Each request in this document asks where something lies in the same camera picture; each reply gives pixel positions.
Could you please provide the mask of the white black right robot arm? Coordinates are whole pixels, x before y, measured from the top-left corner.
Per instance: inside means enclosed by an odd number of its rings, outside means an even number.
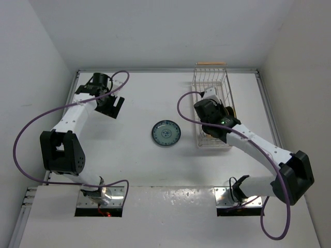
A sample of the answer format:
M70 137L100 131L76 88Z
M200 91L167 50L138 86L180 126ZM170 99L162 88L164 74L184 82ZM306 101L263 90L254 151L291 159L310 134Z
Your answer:
M313 185L309 157L304 152L293 153L262 139L212 99L200 100L193 107L206 134L240 149L272 173L272 177L240 177L232 186L237 200L251 195L274 196L282 202L288 199L293 206Z

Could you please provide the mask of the black plate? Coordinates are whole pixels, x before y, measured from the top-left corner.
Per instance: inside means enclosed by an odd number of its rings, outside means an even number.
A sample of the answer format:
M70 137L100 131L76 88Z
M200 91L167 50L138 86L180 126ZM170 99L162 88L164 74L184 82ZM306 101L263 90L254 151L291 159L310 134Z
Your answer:
M228 115L233 116L233 111L230 106L227 106L225 109L227 110Z

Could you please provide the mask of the blue white porcelain plate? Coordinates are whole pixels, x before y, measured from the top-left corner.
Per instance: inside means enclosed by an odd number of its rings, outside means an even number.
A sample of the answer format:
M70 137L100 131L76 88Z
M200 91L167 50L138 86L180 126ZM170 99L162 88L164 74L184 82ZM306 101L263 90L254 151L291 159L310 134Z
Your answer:
M153 141L161 147L171 147L181 138L179 125L171 120L157 122L151 131Z

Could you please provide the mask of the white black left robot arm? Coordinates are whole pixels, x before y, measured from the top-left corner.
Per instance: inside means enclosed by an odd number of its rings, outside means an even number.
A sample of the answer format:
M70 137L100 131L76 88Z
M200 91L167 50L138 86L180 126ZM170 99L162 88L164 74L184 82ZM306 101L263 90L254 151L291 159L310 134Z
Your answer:
M75 91L74 105L67 108L60 122L51 131L40 135L45 169L79 183L83 196L99 206L110 203L111 190L104 187L104 179L86 165L79 136L92 112L117 118L125 99L111 91L119 87L120 83L115 83L107 74L94 73Z

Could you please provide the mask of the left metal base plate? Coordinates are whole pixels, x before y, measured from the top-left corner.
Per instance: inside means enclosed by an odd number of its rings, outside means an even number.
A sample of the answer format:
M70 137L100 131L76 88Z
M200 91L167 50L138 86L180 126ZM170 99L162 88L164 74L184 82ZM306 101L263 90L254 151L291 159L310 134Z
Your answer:
M103 187L93 191L80 190L78 208L116 208L123 205L124 187Z

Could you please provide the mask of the metal base plate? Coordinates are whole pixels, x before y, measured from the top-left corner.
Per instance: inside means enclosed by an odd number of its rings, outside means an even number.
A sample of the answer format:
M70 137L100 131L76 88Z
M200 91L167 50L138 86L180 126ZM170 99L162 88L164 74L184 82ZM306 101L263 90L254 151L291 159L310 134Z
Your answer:
M78 208L116 208L123 205L124 187L103 187L93 191L80 190Z
M233 200L235 197L231 197L230 187L214 187L214 194L216 207L220 209L262 207L262 197L260 196L250 196L242 202L239 202L237 199Z

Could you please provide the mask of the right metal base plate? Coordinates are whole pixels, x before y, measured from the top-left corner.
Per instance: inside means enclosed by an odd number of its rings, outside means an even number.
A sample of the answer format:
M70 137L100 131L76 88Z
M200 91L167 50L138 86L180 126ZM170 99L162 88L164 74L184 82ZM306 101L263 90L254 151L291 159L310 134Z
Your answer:
M235 197L231 197L230 187L214 187L214 194L216 207L220 209L262 207L262 197L260 196L250 196L242 202L239 202L237 199L233 200Z

